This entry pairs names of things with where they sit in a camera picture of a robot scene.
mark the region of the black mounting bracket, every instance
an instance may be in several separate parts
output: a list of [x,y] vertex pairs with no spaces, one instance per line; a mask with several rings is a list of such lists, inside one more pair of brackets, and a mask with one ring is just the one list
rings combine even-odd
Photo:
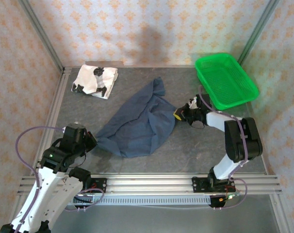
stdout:
[[193,177],[192,188],[194,193],[234,193],[235,184],[233,181],[223,180],[223,182],[212,186],[208,178]]
[[[90,187],[88,188],[100,188],[106,193],[107,178],[91,178]],[[100,191],[90,191],[88,193],[100,193]]]

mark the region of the white cable tray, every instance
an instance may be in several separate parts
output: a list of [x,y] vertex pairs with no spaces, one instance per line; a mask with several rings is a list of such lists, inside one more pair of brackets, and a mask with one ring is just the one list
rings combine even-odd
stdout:
[[[92,203],[99,199],[99,196],[78,197],[82,200],[91,200]],[[91,205],[78,200],[68,205]],[[208,205],[211,204],[209,196],[106,196],[97,205]]]

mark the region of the folded cloth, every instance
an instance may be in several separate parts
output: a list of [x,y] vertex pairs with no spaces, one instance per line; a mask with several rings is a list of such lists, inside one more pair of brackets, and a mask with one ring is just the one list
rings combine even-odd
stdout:
[[152,154],[175,126],[176,107],[164,95],[161,78],[133,95],[96,134],[98,147],[128,158]]
[[117,68],[82,65],[71,91],[108,99],[118,77]]

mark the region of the gray table surface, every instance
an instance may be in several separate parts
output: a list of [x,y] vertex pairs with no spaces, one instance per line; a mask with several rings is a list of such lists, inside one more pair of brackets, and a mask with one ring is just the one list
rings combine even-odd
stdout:
[[[183,106],[198,93],[200,84],[194,68],[118,68],[119,76],[108,100],[82,93],[71,92],[79,68],[73,68],[69,76],[57,127],[79,122],[87,130],[96,134],[117,112],[119,107],[133,94],[154,78],[161,77],[166,89],[165,99],[176,107]],[[237,117],[248,115],[246,105],[228,109]],[[61,134],[55,133],[53,140]],[[208,173],[226,154],[224,133],[206,126],[203,130],[190,127],[185,122],[177,122],[166,140],[152,155],[136,158],[123,158],[100,148],[87,154],[82,168],[91,173]],[[76,159],[78,165],[83,158]],[[249,162],[239,172],[265,172],[261,157]]]

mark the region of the cable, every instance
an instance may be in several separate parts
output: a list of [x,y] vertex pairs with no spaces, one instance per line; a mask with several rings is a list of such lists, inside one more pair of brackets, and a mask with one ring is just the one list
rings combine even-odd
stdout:
[[228,197],[228,187],[226,186],[226,198]]
[[68,176],[63,177],[63,178],[62,178],[63,183],[65,183],[67,179],[68,179]]
[[240,190],[237,189],[235,186],[226,185],[227,193],[228,193],[228,188],[235,188],[235,190],[237,190],[238,192],[240,191]]
[[76,168],[76,167],[81,166],[81,165],[85,162],[86,159],[87,159],[87,155],[84,154],[84,160],[83,160],[83,162],[82,162],[81,164],[79,164],[79,165],[77,165],[77,166],[69,166],[69,168]]
[[83,202],[83,203],[92,203],[90,200],[82,200],[80,198],[74,197],[75,200]]
[[239,201],[238,203],[236,203],[235,205],[232,205],[232,206],[224,206],[224,207],[219,207],[219,208],[214,208],[215,210],[222,210],[222,209],[229,209],[229,208],[236,207],[236,206],[242,204],[242,202],[246,199],[246,196],[247,196],[247,184],[246,184],[246,182],[245,182],[244,180],[240,179],[240,178],[236,178],[236,179],[234,179],[234,180],[236,180],[236,181],[242,181],[242,182],[244,183],[244,185],[245,185],[245,194],[244,194],[242,200],[240,200],[240,201]]
[[[101,193],[102,193],[102,196],[96,201],[96,202],[94,202],[92,205],[89,205],[89,206],[87,206],[87,207],[83,207],[83,210],[84,211],[86,211],[87,209],[89,209],[90,207],[92,207],[92,206],[94,206],[94,205],[96,205],[96,204],[98,204],[102,199],[103,199],[103,197],[104,197],[104,191],[102,190],[102,189],[100,189],[100,188],[88,188],[88,189],[85,189],[85,190],[83,190],[83,191],[80,191],[78,194],[81,194],[81,193],[85,193],[85,192],[89,192],[89,191],[100,191]],[[74,210],[68,210],[68,209],[64,209],[65,211],[67,211],[67,212],[75,212],[75,211],[80,211],[80,208],[78,208],[78,209],[74,209]]]
[[203,99],[202,97],[202,85],[199,86],[199,96],[200,96],[200,99],[201,101],[204,103],[204,105],[210,109],[212,112],[215,112],[215,113],[218,113],[218,114],[221,114],[221,115],[224,115],[224,116],[227,116],[227,117],[230,117],[234,120],[237,121],[238,125],[239,125],[239,128],[240,128],[240,132],[241,132],[241,138],[242,138],[242,143],[243,143],[243,148],[244,148],[244,153],[245,153],[245,158],[244,158],[244,161],[241,162],[240,166],[237,166],[230,174],[229,174],[229,177],[232,177],[232,175],[240,168],[242,167],[245,163],[247,163],[247,160],[248,160],[248,151],[247,151],[247,146],[246,146],[246,138],[245,138],[245,134],[244,134],[244,131],[243,131],[243,126],[242,124],[240,123],[240,120],[235,117],[234,115],[230,115],[228,113],[224,113],[224,112],[221,112],[221,111],[217,111],[215,109],[213,109],[212,107],[210,107],[206,102],[205,100]]
[[28,167],[35,175],[35,178],[36,178],[36,185],[37,185],[37,189],[35,191],[35,195],[33,197],[33,200],[29,206],[29,208],[26,210],[25,214],[23,215],[23,217],[21,218],[20,220],[20,224],[17,226],[16,230],[14,231],[14,233],[18,233],[22,224],[24,223],[25,219],[26,219],[26,216],[29,214],[29,212],[31,211],[32,207],[34,206],[36,200],[37,200],[37,197],[38,197],[38,194],[39,194],[39,189],[40,189],[40,182],[39,182],[39,176],[38,176],[38,173],[36,172],[36,170],[31,166],[29,165],[20,155],[19,153],[19,150],[18,150],[18,143],[19,143],[19,140],[21,139],[21,137],[26,134],[28,131],[31,131],[31,130],[35,130],[35,129],[51,129],[51,130],[62,130],[62,129],[59,129],[59,128],[55,128],[55,127],[50,127],[50,126],[36,126],[36,127],[31,127],[25,131],[23,131],[16,139],[16,145],[15,145],[15,148],[16,148],[16,154],[18,156],[18,158],[20,159],[20,161],[22,162],[22,164],[24,164],[26,167]]

